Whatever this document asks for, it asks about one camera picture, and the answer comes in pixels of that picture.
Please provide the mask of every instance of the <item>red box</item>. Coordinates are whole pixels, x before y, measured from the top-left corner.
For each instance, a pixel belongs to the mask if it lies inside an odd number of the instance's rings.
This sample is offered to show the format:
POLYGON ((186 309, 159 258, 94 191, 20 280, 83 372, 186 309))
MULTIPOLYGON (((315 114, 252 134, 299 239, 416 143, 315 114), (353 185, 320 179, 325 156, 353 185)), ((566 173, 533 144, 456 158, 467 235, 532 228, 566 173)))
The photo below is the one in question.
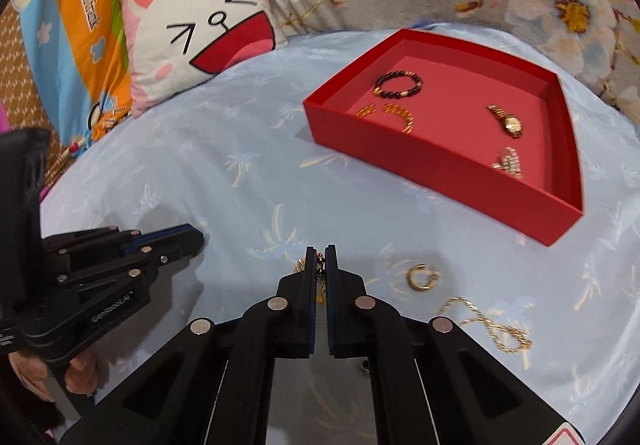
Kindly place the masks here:
MULTIPOLYGON (((383 88, 405 90, 403 77, 383 88)), ((582 216, 582 181, 574 130, 555 73, 455 38, 400 30, 340 71, 305 102, 318 144, 436 190, 543 245, 555 243, 582 216), (414 71, 422 91, 400 100, 373 95, 376 80, 414 71), (383 113, 398 104, 414 116, 383 113), (377 112, 356 113, 368 104, 377 112), (486 109, 496 104, 520 118, 514 140, 486 109), (520 180, 492 167, 506 147, 520 156, 520 180)))

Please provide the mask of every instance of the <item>blue stripe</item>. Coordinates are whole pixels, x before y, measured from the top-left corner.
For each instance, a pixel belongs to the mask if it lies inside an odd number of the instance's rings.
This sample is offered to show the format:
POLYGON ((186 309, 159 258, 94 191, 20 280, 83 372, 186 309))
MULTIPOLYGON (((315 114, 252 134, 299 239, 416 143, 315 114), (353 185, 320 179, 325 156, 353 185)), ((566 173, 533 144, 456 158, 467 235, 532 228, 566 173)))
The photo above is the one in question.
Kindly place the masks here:
POLYGON ((31 0, 20 13, 20 25, 38 94, 62 144, 68 146, 72 136, 87 133, 93 101, 78 72, 58 0, 31 0), (52 26, 49 41, 40 45, 38 31, 43 23, 52 26))

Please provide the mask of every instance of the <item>white and pink pillow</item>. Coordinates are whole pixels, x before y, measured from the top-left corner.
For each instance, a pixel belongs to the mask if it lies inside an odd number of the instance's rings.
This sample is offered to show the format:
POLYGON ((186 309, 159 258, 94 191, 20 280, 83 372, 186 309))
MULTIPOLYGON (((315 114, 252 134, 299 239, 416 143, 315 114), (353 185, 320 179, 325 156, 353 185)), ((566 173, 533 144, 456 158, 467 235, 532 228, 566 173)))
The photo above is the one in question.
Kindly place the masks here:
POLYGON ((122 0, 134 116, 286 44, 269 0, 122 0))

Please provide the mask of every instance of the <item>colorful blanket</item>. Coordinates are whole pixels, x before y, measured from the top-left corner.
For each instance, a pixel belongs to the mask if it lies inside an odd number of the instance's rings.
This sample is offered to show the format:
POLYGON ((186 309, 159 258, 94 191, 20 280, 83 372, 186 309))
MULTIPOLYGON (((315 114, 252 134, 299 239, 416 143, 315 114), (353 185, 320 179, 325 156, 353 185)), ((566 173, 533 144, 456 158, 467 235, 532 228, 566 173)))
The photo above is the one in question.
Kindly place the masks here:
POLYGON ((129 114, 120 0, 12 0, 47 116, 78 155, 129 114))

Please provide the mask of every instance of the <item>metal rivet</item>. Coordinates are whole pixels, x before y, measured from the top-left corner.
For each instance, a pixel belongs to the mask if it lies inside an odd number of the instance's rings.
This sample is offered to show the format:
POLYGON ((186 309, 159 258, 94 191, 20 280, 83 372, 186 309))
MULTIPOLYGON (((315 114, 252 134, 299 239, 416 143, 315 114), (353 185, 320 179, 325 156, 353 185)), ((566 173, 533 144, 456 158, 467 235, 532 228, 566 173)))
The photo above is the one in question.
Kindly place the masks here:
POLYGON ((376 305, 376 300, 369 295, 362 295, 356 299, 356 306, 361 310, 370 310, 376 305))
POLYGON ((280 311, 284 310, 288 304, 287 299, 284 297, 273 297, 268 301, 267 306, 273 311, 280 311))
POLYGON ((449 333, 453 329, 453 322, 446 317, 435 318, 431 325, 439 333, 449 333))
POLYGON ((206 319, 197 319, 191 323, 191 332, 196 335, 203 335, 211 329, 211 322, 206 319))

